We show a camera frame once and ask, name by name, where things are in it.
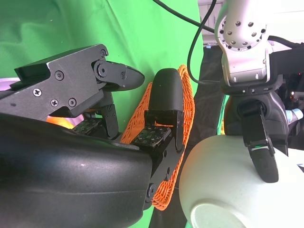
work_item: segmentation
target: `black plastic housing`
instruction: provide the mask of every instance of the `black plastic housing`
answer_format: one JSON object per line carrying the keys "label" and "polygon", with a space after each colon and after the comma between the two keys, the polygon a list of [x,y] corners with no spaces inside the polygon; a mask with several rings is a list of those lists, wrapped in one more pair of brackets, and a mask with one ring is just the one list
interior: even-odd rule
{"label": "black plastic housing", "polygon": [[133,145],[0,113],[5,228],[122,228],[142,217],[152,161]]}

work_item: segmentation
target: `black cable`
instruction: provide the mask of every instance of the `black cable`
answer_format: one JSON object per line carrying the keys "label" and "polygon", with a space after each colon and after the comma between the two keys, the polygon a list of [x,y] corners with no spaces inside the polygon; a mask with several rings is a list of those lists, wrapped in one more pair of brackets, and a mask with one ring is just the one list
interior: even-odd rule
{"label": "black cable", "polygon": [[[192,20],[192,19],[190,19],[190,18],[187,18],[186,16],[180,14],[179,12],[176,12],[175,10],[171,9],[169,6],[167,6],[166,4],[164,4],[163,2],[161,2],[160,0],[153,0],[153,1],[154,1],[156,4],[158,4],[159,6],[163,7],[163,8],[164,8],[165,10],[167,10],[168,12],[172,13],[173,15],[175,15],[176,17],[178,17],[178,18],[180,18],[180,19],[182,19],[182,20],[184,20],[184,21],[186,21],[186,22],[188,22],[188,23],[190,23],[190,24],[192,24],[192,25],[195,25],[195,26],[197,26],[197,27],[200,26],[200,23],[199,23],[199,22],[194,21],[194,20]],[[214,29],[209,28],[208,26],[205,26],[205,25],[204,25],[202,29],[207,30],[208,32],[214,33]]]}
{"label": "black cable", "polygon": [[213,11],[213,8],[214,8],[216,2],[217,2],[216,0],[212,0],[212,3],[211,3],[211,5],[210,5],[209,10],[208,10],[206,16],[204,17],[203,21],[201,22],[201,24],[200,24],[200,26],[199,26],[199,28],[198,28],[198,30],[197,30],[195,36],[194,36],[194,39],[193,39],[193,41],[192,41],[192,44],[191,44],[191,47],[190,47],[190,50],[189,50],[189,54],[188,54],[188,59],[187,59],[188,73],[189,73],[190,78],[191,78],[194,82],[196,82],[196,83],[198,83],[198,84],[209,84],[209,83],[218,83],[218,82],[219,82],[219,81],[211,81],[211,80],[199,81],[199,80],[197,80],[197,79],[195,79],[195,78],[193,77],[193,75],[192,75],[192,73],[191,73],[191,68],[190,68],[190,65],[191,65],[191,56],[192,56],[192,53],[193,53],[193,50],[194,50],[196,41],[198,40],[198,38],[199,38],[199,36],[200,36],[200,33],[201,33],[201,31],[202,31],[202,28],[204,27],[204,24],[205,24],[206,21],[208,20],[208,18],[209,18],[209,16],[210,16],[211,12]]}
{"label": "black cable", "polygon": [[[187,18],[186,16],[176,12],[175,10],[171,9],[170,7],[168,7],[166,4],[164,4],[163,2],[161,2],[160,0],[153,0],[155,3],[157,3],[159,6],[163,7],[165,10],[167,10],[168,12],[172,13],[173,15],[175,15],[176,17],[192,24],[192,25],[195,25],[197,27],[200,26],[200,23],[197,22],[197,21],[194,21],[190,18]],[[214,33],[214,29],[208,27],[208,26],[203,26],[204,30],[208,31],[208,32],[212,32]],[[300,47],[302,44],[298,44],[298,43],[294,43],[294,42],[291,42],[287,39],[284,39],[284,38],[281,38],[281,37],[277,37],[277,36],[269,36],[268,40],[271,40],[271,41],[275,41],[275,42],[278,42],[280,44],[283,44],[285,45],[286,47],[289,47],[289,48],[298,48]]]}
{"label": "black cable", "polygon": [[283,44],[283,45],[285,45],[286,47],[289,47],[289,48],[298,48],[298,47],[303,46],[302,44],[294,43],[294,42],[291,42],[287,39],[284,39],[284,38],[281,38],[281,37],[276,37],[276,36],[269,36],[268,40],[278,42],[278,43]]}

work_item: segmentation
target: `orange wicker basket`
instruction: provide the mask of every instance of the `orange wicker basket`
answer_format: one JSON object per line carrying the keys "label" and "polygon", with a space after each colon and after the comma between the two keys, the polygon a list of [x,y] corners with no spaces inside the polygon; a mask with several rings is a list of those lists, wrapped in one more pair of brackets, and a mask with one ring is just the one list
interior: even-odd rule
{"label": "orange wicker basket", "polygon": [[[180,74],[182,81],[183,100],[184,100],[183,144],[187,145],[188,138],[190,135],[190,130],[193,124],[195,107],[194,107],[193,91],[192,91],[192,86],[190,83],[190,77],[188,74],[187,67],[185,65],[181,65],[180,68],[178,69],[178,72]],[[126,130],[123,133],[121,139],[122,143],[130,143],[144,128],[144,111],[148,110],[151,87],[152,87],[152,83],[149,83],[141,102],[136,108],[133,116],[131,117],[127,125]],[[155,193],[152,199],[153,206],[155,206],[159,210],[165,210],[171,200],[177,175],[181,167],[182,159],[183,159],[183,154],[170,180],[163,181],[160,184],[159,188],[157,189],[157,192]]]}

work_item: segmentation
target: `screw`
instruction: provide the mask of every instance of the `screw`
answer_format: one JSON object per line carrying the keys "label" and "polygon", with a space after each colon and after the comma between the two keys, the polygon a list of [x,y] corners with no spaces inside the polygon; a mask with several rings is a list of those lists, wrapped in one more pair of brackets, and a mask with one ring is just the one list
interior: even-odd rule
{"label": "screw", "polygon": [[76,100],[74,98],[70,98],[68,101],[68,105],[71,107],[75,107],[76,106]]}
{"label": "screw", "polygon": [[151,183],[148,187],[147,198],[152,199],[155,193],[156,193],[156,186],[155,184]]}
{"label": "screw", "polygon": [[36,88],[36,89],[33,90],[33,95],[37,96],[37,97],[41,96],[42,95],[42,91],[40,89]]}
{"label": "screw", "polygon": [[100,77],[106,77],[106,75],[108,74],[107,69],[103,66],[103,64],[99,64],[97,66],[97,73]]}
{"label": "screw", "polygon": [[58,81],[62,81],[64,77],[65,77],[65,75],[62,73],[62,71],[58,70],[55,72],[55,78]]}
{"label": "screw", "polygon": [[57,107],[58,106],[58,100],[56,100],[56,99],[51,100],[51,106]]}
{"label": "screw", "polygon": [[105,57],[106,56],[106,51],[104,49],[101,49],[100,54],[101,54],[101,57]]}

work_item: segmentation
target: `green screen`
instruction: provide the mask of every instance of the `green screen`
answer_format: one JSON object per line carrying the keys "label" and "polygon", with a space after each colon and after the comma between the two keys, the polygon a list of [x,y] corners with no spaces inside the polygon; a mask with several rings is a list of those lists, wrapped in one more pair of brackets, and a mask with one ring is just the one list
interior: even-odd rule
{"label": "green screen", "polygon": [[[197,0],[163,0],[199,21]],[[120,131],[137,107],[147,84],[162,68],[187,63],[197,30],[152,0],[6,0],[0,3],[0,77],[16,77],[14,69],[49,56],[98,43],[107,60],[140,70],[140,88],[113,93]],[[199,77],[203,49],[199,39],[192,72]],[[197,84],[192,83],[196,92]],[[152,208],[136,227],[148,227]]]}

